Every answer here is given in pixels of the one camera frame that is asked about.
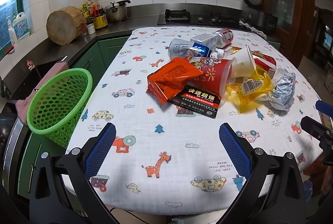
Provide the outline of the silver foil paper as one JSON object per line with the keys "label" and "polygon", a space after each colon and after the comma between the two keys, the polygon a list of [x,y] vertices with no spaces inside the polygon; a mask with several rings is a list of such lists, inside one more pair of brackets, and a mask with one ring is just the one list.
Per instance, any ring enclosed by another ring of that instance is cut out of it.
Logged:
{"label": "silver foil paper", "polygon": [[296,75],[278,68],[273,76],[273,89],[266,96],[266,100],[277,111],[289,112],[295,98]]}

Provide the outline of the black red card box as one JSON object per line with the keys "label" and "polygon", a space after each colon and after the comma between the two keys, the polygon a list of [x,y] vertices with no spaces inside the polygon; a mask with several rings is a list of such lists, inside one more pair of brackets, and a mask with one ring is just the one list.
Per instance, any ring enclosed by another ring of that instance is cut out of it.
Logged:
{"label": "black red card box", "polygon": [[215,119],[221,98],[207,90],[186,85],[176,96],[168,99],[169,103],[187,113],[199,114]]}

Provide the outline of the yellow plastic wrapper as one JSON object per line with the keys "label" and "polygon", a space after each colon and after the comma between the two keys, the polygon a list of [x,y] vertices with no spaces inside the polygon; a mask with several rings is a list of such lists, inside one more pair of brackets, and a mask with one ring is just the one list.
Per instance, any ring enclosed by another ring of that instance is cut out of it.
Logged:
{"label": "yellow plastic wrapper", "polygon": [[261,66],[256,66],[253,74],[242,83],[226,85],[229,96],[236,93],[239,99],[239,112],[245,111],[246,107],[260,95],[267,95],[274,86],[269,76]]}

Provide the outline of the clear red printed plastic cup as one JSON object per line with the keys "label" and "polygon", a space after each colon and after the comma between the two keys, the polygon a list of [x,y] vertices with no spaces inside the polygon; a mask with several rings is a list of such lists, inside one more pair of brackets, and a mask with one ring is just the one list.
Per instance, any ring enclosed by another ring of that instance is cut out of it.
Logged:
{"label": "clear red printed plastic cup", "polygon": [[199,69],[202,74],[190,82],[219,97],[223,97],[231,78],[232,60],[204,57],[185,57],[184,60]]}

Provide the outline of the white paper cup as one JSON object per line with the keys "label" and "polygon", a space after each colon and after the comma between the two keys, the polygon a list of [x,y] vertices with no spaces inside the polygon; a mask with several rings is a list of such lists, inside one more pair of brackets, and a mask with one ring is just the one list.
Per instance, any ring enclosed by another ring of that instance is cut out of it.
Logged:
{"label": "white paper cup", "polygon": [[232,77],[250,77],[255,72],[256,64],[249,46],[246,45],[246,47],[238,50],[231,58]]}

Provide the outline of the orange snack bag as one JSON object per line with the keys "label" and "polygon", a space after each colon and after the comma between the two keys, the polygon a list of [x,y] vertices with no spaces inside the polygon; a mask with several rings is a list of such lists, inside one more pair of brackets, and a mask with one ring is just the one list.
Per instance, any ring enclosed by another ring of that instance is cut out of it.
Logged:
{"label": "orange snack bag", "polygon": [[152,92],[158,101],[164,105],[180,93],[189,81],[202,74],[201,70],[188,61],[176,57],[156,72],[148,75],[148,91]]}

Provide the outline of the white milk carton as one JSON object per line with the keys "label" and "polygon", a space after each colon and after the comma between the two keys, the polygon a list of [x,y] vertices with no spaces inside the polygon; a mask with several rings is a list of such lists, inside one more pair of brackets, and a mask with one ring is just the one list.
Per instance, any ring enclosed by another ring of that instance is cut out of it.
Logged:
{"label": "white milk carton", "polygon": [[220,48],[222,38],[218,34],[200,34],[190,39],[191,42],[208,47],[211,51]]}

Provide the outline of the red cola can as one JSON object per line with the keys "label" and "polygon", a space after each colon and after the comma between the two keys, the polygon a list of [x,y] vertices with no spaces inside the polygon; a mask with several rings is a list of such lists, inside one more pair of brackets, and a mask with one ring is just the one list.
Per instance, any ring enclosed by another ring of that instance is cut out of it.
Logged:
{"label": "red cola can", "polygon": [[223,49],[231,45],[234,38],[233,32],[227,28],[218,30],[214,34],[217,36],[216,47],[219,49]]}

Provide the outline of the blue silver beer can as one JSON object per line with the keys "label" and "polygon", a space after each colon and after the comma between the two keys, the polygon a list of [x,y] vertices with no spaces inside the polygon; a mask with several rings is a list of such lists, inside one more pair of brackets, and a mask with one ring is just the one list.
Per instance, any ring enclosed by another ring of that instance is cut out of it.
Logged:
{"label": "blue silver beer can", "polygon": [[182,39],[173,39],[168,47],[168,55],[170,60],[178,57],[210,57],[212,50],[204,45],[186,41]]}

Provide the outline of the amber tea bottle red label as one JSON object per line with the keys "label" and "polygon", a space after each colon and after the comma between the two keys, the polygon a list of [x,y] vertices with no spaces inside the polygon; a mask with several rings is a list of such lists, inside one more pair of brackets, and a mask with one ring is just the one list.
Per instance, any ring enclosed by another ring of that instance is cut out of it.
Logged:
{"label": "amber tea bottle red label", "polygon": [[[242,48],[240,47],[232,47],[227,51],[219,49],[217,51],[217,57],[231,59],[235,57],[236,53],[239,52],[241,49]],[[277,69],[277,63],[275,59],[268,55],[262,54],[259,51],[251,51],[251,54],[253,57],[254,64],[256,66],[260,66],[269,74],[270,78],[273,78],[275,71]]]}

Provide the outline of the pink dish towel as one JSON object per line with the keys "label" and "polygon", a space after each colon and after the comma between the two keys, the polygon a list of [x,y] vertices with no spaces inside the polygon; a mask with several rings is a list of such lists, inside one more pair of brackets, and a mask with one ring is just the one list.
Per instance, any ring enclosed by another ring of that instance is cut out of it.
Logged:
{"label": "pink dish towel", "polygon": [[69,69],[69,65],[67,62],[56,62],[46,73],[45,75],[41,76],[42,78],[39,80],[38,84],[35,84],[29,94],[23,98],[17,100],[15,107],[17,110],[17,115],[20,121],[27,125],[27,116],[28,116],[28,108],[36,93],[46,84],[50,78],[54,77],[55,75]]}

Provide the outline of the white rag on counter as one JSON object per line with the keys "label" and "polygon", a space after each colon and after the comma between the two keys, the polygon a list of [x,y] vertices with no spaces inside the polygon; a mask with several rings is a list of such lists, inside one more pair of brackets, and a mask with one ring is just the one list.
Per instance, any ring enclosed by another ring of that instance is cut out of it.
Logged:
{"label": "white rag on counter", "polygon": [[264,40],[267,40],[267,35],[265,33],[263,33],[263,31],[260,31],[260,30],[256,29],[255,27],[253,27],[253,26],[249,25],[248,23],[245,23],[241,20],[239,20],[239,25],[242,27],[245,27],[249,31],[253,32],[254,34],[259,35]]}

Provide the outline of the small white seasoning jar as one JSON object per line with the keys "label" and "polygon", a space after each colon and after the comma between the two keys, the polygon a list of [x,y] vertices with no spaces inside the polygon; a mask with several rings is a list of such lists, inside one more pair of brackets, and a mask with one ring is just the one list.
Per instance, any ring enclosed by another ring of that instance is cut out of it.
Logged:
{"label": "small white seasoning jar", "polygon": [[89,18],[86,21],[86,28],[87,28],[87,34],[88,35],[95,34],[95,25],[94,25],[94,19],[93,18]]}

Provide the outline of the round wooden chopping block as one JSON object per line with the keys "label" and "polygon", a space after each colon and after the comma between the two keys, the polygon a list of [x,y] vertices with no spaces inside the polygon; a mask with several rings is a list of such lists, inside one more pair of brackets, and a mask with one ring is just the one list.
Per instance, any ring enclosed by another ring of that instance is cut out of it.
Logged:
{"label": "round wooden chopping block", "polygon": [[82,10],[74,6],[53,11],[47,18],[46,31],[49,39],[58,45],[67,45],[82,35],[86,24]]}

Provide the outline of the white detergent jug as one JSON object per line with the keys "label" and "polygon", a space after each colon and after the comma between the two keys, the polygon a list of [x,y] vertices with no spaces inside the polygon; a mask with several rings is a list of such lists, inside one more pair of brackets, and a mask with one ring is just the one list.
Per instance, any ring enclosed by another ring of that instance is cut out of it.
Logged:
{"label": "white detergent jug", "polygon": [[20,12],[17,14],[16,18],[13,21],[12,26],[14,28],[18,41],[30,35],[28,21],[26,18],[26,14],[24,12]]}

